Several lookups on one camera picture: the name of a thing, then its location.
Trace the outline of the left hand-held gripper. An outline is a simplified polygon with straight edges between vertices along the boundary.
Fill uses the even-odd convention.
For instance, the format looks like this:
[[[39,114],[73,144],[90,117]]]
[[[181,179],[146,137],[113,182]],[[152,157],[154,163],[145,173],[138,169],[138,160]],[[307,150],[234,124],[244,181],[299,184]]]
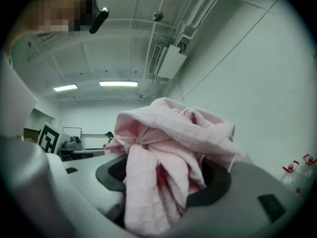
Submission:
[[[62,147],[64,142],[70,141],[70,138],[70,135],[45,122],[40,131],[37,144],[46,153],[58,154],[59,148]]]

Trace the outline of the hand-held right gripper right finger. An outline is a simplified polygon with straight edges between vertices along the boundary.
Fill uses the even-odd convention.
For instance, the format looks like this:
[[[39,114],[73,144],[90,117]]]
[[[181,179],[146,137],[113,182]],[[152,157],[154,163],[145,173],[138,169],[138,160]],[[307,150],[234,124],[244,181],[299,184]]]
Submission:
[[[164,238],[275,238],[301,201],[267,171],[244,162],[225,167],[204,159],[206,188],[187,198],[186,211]]]

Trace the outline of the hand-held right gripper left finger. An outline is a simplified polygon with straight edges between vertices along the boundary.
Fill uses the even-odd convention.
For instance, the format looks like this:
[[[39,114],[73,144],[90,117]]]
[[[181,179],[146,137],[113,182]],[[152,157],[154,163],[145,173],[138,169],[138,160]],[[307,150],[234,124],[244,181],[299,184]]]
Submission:
[[[64,162],[71,181],[106,217],[119,217],[125,205],[127,156],[109,154]]]

